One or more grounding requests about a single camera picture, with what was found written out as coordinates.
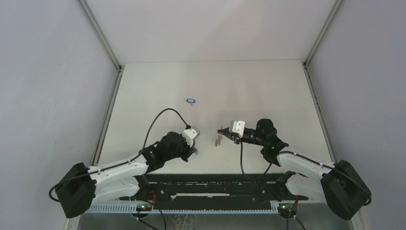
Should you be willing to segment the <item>metal keyring with yellow tip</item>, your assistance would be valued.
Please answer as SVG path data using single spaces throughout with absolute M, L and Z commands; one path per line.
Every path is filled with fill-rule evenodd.
M 215 140 L 215 146 L 216 146 L 216 147 L 219 147 L 219 146 L 220 146 L 222 139 L 223 139 L 223 135 L 222 135 L 222 134 L 218 134 L 218 135 L 216 136 L 216 140 Z

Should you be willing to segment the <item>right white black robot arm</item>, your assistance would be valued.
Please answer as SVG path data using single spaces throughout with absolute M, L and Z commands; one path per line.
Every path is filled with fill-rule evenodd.
M 261 146 L 260 153 L 268 163 L 287 169 L 276 187 L 282 199 L 294 195 L 323 202 L 344 220 L 352 219 L 372 202 L 370 189 L 348 161 L 322 161 L 289 149 L 289 144 L 277 136 L 270 119 L 260 119 L 255 128 L 247 128 L 241 120 L 232 121 L 217 133 L 238 145 Z

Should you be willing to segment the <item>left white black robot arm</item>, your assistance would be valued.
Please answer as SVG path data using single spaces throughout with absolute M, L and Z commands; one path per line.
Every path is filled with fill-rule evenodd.
M 80 216 L 92 205 L 115 198 L 147 198 L 150 188 L 143 176 L 172 159 L 187 161 L 197 151 L 195 140 L 199 136 L 194 127 L 180 134 L 169 132 L 132 157 L 101 166 L 73 165 L 54 188 L 65 217 Z

